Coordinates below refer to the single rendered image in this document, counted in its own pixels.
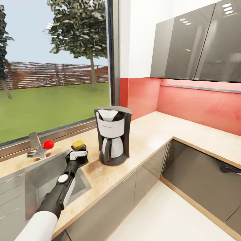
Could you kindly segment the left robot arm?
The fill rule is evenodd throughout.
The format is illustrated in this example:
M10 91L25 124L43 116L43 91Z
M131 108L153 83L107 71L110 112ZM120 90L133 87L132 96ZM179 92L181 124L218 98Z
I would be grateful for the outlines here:
M61 211L74 189L76 171L80 164L85 164L87 156L88 150L67 154L67 168L52 191L44 196L41 206L15 241L51 241Z

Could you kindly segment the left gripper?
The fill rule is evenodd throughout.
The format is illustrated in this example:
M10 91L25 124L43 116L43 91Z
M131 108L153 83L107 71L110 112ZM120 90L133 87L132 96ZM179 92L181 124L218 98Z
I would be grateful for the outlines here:
M67 154L67 156L66 156L67 166L72 165L78 169L80 164L85 164L85 160L87 160L87 156L88 156L88 150L86 150L86 151L87 151L87 155L77 157L76 160L70 160L70 153Z

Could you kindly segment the bottle of coffee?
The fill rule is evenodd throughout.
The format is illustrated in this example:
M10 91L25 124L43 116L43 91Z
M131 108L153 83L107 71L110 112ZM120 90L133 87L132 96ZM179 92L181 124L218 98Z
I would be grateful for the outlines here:
M82 142L81 140L77 141L77 142L74 142L72 143L72 151L73 152L77 152L77 151L86 151L86 145L84 144L84 142ZM89 161L88 159L85 160L85 164L80 164L78 168L81 168L83 167L84 165L88 164Z

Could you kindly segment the paper coffee filter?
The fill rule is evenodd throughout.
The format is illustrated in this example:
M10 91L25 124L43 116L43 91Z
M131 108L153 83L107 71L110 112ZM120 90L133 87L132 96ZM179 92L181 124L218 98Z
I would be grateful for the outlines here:
M118 111L115 110L104 110L104 109L100 109L98 110L99 113L101 114L102 118L104 119L104 121L106 122L111 122L113 121L113 118L117 115Z

